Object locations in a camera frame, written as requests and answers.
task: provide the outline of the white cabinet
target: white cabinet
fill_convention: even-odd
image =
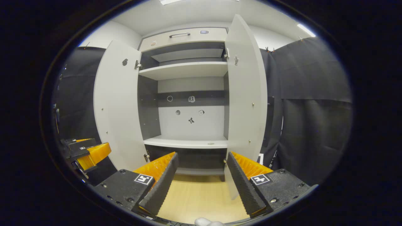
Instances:
[[[221,27],[199,27],[168,31],[144,38],[139,51],[145,52],[170,45],[196,42],[224,42],[227,31]]]
[[[209,33],[200,34],[203,30]],[[221,51],[215,56],[202,51],[179,54],[177,59],[177,51],[191,51],[197,43]],[[117,169],[145,164],[145,145],[191,148],[206,155],[227,148],[257,160],[267,115],[267,82],[255,38],[239,15],[229,33],[224,28],[176,30],[145,38],[139,49],[112,41],[96,74],[96,125],[102,142],[111,145],[109,156]],[[174,60],[163,63],[166,55],[160,61],[154,57],[166,53],[173,53],[167,58]],[[141,68],[135,67],[136,61]],[[214,81],[210,86],[216,89],[206,88],[207,81]],[[224,157],[217,160],[222,163],[220,172],[197,166],[194,175],[223,175]],[[235,197],[227,168],[224,174]]]

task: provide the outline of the gray shelf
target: gray shelf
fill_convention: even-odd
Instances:
[[[197,175],[197,176],[209,176],[216,175],[222,176],[225,175],[224,168],[215,168],[215,169],[200,169],[200,168],[177,168],[176,174],[181,175]]]

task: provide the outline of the drawer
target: drawer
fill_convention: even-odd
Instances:
[[[192,42],[224,42],[227,35],[226,28],[220,27],[188,28],[169,31],[144,38],[139,51],[145,52],[160,47]]]

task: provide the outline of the white shelf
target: white shelf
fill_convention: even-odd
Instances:
[[[199,169],[199,168],[177,168],[176,174],[181,175],[218,175],[222,176],[225,175],[224,168],[216,168],[216,169]]]
[[[227,62],[190,62],[170,64],[140,70],[142,75],[153,80],[194,77],[223,77],[228,72]]]
[[[170,148],[228,148],[228,140],[224,136],[209,138],[209,140],[208,138],[201,138],[200,140],[174,140],[164,137],[163,135],[159,135],[144,140],[144,144]]]

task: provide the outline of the ceiling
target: ceiling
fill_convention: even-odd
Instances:
[[[231,22],[239,14],[248,25],[261,27],[293,40],[310,37],[287,15],[257,0],[184,0],[162,5],[148,0],[115,17],[141,36],[163,28],[196,22]]]

